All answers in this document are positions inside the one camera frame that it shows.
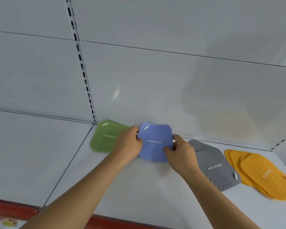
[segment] white shelf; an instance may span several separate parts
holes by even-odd
[[[81,42],[97,119],[270,150],[286,137],[286,68]]]
[[[0,199],[42,207],[91,126],[0,111]]]
[[[0,108],[93,122],[74,41],[0,32]]]
[[[286,66],[286,0],[72,0],[72,5],[83,41]]]
[[[74,38],[64,0],[0,0],[0,31]]]
[[[76,184],[107,155],[92,151],[89,146],[96,128],[97,126],[92,128],[47,205]],[[286,166],[275,153],[208,142],[206,144],[215,146],[222,152],[236,149],[261,154],[286,173]],[[286,201],[270,200],[243,184],[223,193],[261,228],[286,228]],[[191,190],[168,163],[153,163],[139,157],[117,176],[95,214],[169,228],[211,228]]]

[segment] person's right hand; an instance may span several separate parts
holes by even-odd
[[[195,173],[201,173],[194,148],[177,134],[173,134],[173,139],[176,141],[173,143],[174,150],[171,150],[168,146],[163,148],[173,170],[183,178]]]

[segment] person's left hand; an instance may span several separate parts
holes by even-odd
[[[114,144],[111,151],[112,154],[117,155],[121,159],[125,159],[126,163],[136,158],[142,148],[143,140],[137,139],[137,132],[139,128],[132,126],[131,128],[122,131]]]

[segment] forearm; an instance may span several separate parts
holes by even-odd
[[[81,181],[26,223],[23,229],[84,228],[126,162],[109,154]]]
[[[184,177],[214,229],[259,228],[202,172],[189,173]]]

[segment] stack of yellow pads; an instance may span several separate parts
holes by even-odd
[[[286,200],[286,174],[267,158],[237,150],[225,150],[225,156],[243,184],[255,187],[269,198]]]

